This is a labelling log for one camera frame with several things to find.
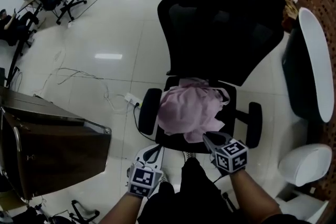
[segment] white tile floor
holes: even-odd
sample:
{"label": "white tile floor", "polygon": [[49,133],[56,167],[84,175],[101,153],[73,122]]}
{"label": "white tile floor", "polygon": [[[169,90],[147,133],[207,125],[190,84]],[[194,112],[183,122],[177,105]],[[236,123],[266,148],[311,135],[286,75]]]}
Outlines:
{"label": "white tile floor", "polygon": [[[163,88],[170,68],[169,51],[156,9],[161,0],[99,0],[70,27],[67,17],[62,25],[47,14],[47,20],[35,35],[35,43],[18,61],[23,72],[19,92],[37,93],[54,104],[83,116],[88,120],[112,128],[112,144],[106,171],[85,182],[45,195],[43,210],[56,214],[71,209],[73,199],[87,209],[98,209],[103,217],[126,191],[126,173],[138,150],[152,144],[136,130],[132,112],[113,113],[104,99],[103,85],[62,67],[79,69],[105,78],[111,92],[131,92],[143,98],[148,88]],[[74,9],[79,15],[87,6]],[[289,105],[281,56],[288,35],[252,72],[242,87],[238,87],[237,108],[248,111],[248,104],[256,101],[263,108],[263,128],[260,146],[250,151],[247,170],[273,197],[285,182],[277,172],[280,158],[293,147],[303,143],[306,123],[297,118]],[[0,46],[0,62],[8,71],[13,48]],[[119,59],[101,59],[101,54],[114,54]],[[113,97],[117,108],[125,109],[122,97]],[[245,140],[246,125],[236,122],[235,136]],[[198,154],[201,165],[210,179],[218,178],[218,171],[209,163],[208,155]],[[181,180],[184,160],[181,152],[166,150],[163,167],[176,190]],[[232,194],[230,179],[225,177],[216,185]],[[36,197],[33,203],[40,203]]]}

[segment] crumpled pink fabric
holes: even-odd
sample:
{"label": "crumpled pink fabric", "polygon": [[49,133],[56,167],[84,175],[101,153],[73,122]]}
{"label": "crumpled pink fabric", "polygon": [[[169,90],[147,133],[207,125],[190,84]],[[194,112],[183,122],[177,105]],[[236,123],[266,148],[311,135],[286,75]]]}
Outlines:
{"label": "crumpled pink fabric", "polygon": [[[223,102],[220,90],[228,101]],[[183,133],[188,143],[203,141],[203,134],[219,131],[224,123],[216,114],[230,101],[225,89],[209,87],[200,79],[180,79],[180,85],[163,93],[158,124],[167,135]]]}

